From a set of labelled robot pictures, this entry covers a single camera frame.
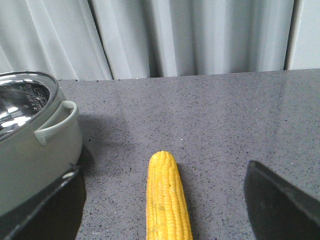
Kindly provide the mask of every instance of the pot handle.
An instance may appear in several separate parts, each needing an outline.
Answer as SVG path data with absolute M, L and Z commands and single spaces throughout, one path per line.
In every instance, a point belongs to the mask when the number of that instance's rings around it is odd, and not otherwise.
M 57 121 L 57 116 L 65 110 L 72 110 L 72 112 L 64 120 L 52 125 L 52 122 Z M 79 109 L 77 104 L 73 101 L 62 101 L 54 114 L 41 127 L 34 131 L 34 135 L 38 142 L 42 146 L 45 146 L 52 137 L 71 126 L 78 116 Z

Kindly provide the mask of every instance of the corn cob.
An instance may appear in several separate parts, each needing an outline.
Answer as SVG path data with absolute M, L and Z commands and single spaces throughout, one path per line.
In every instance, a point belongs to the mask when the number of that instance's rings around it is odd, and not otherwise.
M 155 153 L 149 162 L 146 188 L 146 239 L 193 239 L 177 163 L 167 151 Z

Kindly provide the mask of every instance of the cooking pot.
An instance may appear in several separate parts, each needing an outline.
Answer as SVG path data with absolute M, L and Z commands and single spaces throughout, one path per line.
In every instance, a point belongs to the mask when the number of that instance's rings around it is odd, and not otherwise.
M 0 74 L 0 216 L 77 163 L 79 109 L 38 71 Z

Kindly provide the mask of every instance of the gray pot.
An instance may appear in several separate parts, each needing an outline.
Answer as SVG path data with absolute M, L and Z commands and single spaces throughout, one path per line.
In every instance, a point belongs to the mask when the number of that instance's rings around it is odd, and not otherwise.
M 0 74 L 0 216 L 77 163 L 79 109 L 50 75 Z

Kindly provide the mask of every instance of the black object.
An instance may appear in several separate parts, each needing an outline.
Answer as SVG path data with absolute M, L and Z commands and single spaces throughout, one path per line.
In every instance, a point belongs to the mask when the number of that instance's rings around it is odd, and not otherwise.
M 257 161 L 248 164 L 244 195 L 257 240 L 320 240 L 320 202 Z
M 86 200 L 78 166 L 0 217 L 1 240 L 72 240 L 77 236 Z

